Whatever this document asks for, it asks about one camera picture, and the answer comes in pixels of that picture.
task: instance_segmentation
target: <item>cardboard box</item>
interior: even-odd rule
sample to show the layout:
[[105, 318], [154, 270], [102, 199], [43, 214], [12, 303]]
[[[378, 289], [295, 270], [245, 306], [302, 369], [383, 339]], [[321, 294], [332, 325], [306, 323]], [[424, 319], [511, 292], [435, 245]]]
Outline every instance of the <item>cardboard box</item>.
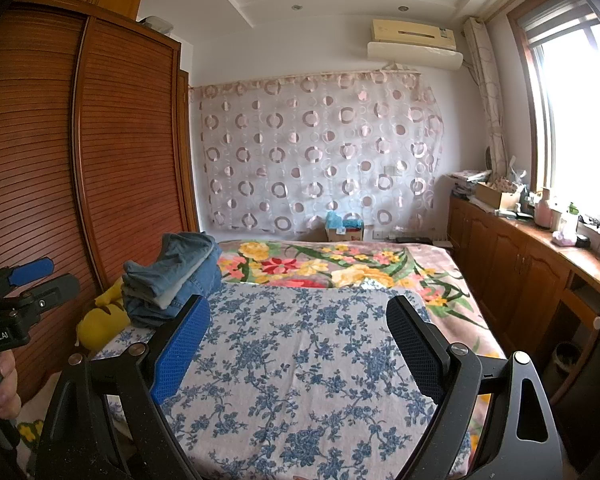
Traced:
[[330, 242], [361, 242], [364, 230], [364, 227], [362, 229], [346, 229], [344, 234], [337, 234], [336, 229], [327, 229], [327, 240]]
[[475, 197], [493, 208], [506, 209], [508, 211], [514, 211], [516, 204], [520, 202], [519, 191], [516, 193], [502, 193], [491, 189], [482, 182], [478, 182], [475, 185]]

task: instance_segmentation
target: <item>sheer curtain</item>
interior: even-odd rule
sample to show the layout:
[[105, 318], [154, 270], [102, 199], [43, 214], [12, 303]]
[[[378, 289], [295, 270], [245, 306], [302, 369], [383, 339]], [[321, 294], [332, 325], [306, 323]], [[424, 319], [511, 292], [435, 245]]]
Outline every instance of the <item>sheer curtain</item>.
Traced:
[[464, 35], [469, 44], [474, 73], [480, 87], [487, 122], [491, 169], [494, 176], [507, 176], [507, 150], [502, 133], [502, 93], [489, 33], [484, 23], [469, 18], [464, 23]]
[[419, 72], [240, 81], [195, 98], [216, 227], [302, 233], [329, 210], [387, 230], [425, 224], [444, 125]]

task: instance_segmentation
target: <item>trash can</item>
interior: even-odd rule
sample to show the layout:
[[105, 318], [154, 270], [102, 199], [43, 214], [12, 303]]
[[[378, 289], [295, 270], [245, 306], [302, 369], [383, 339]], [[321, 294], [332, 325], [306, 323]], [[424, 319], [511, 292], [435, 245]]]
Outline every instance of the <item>trash can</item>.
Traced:
[[549, 399], [558, 391], [573, 370], [580, 354], [582, 354], [582, 350], [571, 341], [563, 341], [556, 345], [551, 354], [551, 360], [542, 373], [542, 386], [544, 386]]

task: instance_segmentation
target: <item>blue gripper pad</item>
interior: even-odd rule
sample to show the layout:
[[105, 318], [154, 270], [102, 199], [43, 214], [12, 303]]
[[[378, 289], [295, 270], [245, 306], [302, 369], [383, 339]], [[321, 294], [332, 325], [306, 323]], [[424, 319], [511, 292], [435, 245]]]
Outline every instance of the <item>blue gripper pad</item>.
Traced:
[[22, 286], [50, 276], [54, 272], [51, 258], [40, 258], [34, 262], [14, 267], [9, 275], [9, 284]]
[[151, 396], [158, 405], [178, 391], [210, 321], [209, 302], [200, 296], [155, 362]]

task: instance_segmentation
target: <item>wooden countertop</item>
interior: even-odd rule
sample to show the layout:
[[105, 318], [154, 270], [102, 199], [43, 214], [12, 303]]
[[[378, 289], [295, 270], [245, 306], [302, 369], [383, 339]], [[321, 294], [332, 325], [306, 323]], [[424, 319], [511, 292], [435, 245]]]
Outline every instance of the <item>wooden countertop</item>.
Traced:
[[510, 224], [519, 231], [522, 231], [529, 237], [549, 247], [552, 251], [559, 254], [564, 261], [571, 267], [571, 270], [585, 280], [589, 285], [600, 293], [600, 259], [590, 249], [578, 247], [559, 247], [551, 243], [552, 233], [545, 229], [537, 227], [530, 221], [509, 220], [496, 217], [503, 222]]

